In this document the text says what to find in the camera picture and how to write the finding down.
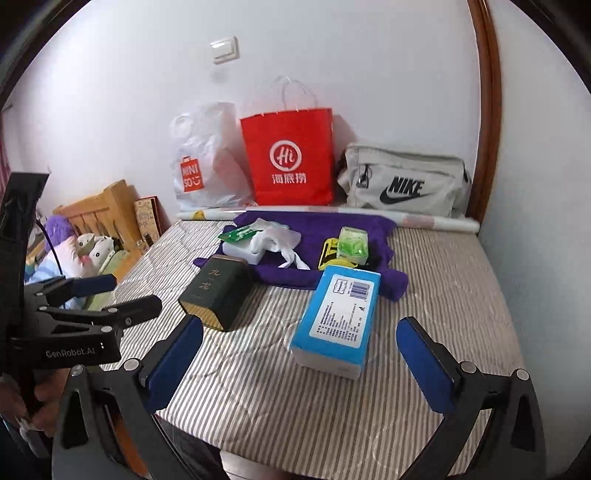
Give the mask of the person's left hand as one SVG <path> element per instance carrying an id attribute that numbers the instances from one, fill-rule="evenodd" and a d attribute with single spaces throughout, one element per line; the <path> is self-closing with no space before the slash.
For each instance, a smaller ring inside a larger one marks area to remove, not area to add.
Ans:
<path id="1" fill-rule="evenodd" d="M 1 415 L 14 426 L 18 420 L 25 419 L 34 429 L 43 431 L 47 437 L 53 437 L 68 377 L 68 369 L 55 370 L 35 387 L 35 397 L 41 403 L 35 414 L 27 412 L 18 388 L 1 380 Z"/>

